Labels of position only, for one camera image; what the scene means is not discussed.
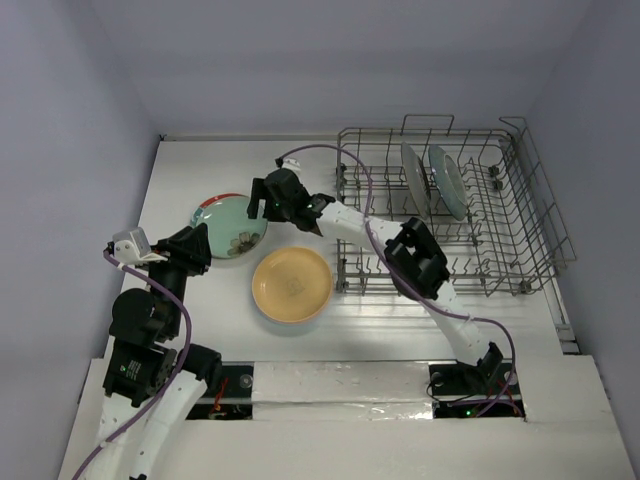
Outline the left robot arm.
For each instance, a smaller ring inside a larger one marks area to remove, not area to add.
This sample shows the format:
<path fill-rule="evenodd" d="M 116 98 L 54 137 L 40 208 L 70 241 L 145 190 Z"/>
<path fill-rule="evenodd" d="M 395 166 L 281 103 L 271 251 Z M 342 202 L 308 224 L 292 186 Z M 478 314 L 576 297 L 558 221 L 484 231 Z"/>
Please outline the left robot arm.
<path fill-rule="evenodd" d="M 96 444 L 74 476 L 151 479 L 192 407 L 221 383 L 221 355 L 191 341 L 184 305 L 188 279 L 211 266 L 208 229 L 186 226 L 151 244 L 136 227 L 115 234 L 103 257 L 145 285 L 112 305 Z"/>

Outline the green plate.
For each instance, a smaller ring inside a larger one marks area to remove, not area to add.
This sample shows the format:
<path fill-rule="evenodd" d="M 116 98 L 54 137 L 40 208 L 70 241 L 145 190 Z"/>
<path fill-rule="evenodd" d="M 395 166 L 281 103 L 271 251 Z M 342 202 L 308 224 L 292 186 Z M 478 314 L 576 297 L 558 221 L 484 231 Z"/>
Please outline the green plate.
<path fill-rule="evenodd" d="M 221 200 L 204 210 L 197 225 L 207 225 L 214 258 L 227 260 L 240 257 L 253 250 L 264 237 L 268 226 L 264 210 L 260 205 L 259 217 L 252 220 L 247 216 L 248 203 L 249 197 L 243 195 Z"/>

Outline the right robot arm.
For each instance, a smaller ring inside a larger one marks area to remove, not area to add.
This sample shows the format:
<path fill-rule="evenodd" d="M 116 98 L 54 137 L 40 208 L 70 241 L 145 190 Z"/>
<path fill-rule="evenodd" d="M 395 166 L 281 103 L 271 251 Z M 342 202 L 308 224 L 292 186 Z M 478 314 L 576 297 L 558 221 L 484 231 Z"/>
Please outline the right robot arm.
<path fill-rule="evenodd" d="M 458 300 L 447 257 L 421 219 L 382 220 L 332 196 L 311 195 L 296 172 L 287 168 L 252 180 L 247 214 L 270 223 L 290 223 L 302 232 L 342 240 L 378 255 L 398 292 L 421 303 L 448 340 L 462 384 L 471 393 L 489 391 L 503 354 Z"/>

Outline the yellow plate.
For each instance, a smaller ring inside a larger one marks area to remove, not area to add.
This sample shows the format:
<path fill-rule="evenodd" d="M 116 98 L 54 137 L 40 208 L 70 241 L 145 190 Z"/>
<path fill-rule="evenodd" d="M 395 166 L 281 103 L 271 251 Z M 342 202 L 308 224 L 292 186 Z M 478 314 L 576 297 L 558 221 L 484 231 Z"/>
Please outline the yellow plate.
<path fill-rule="evenodd" d="M 334 287 L 331 268 L 322 255 L 306 247 L 285 247 L 259 263 L 251 289 L 257 308 L 326 308 Z"/>

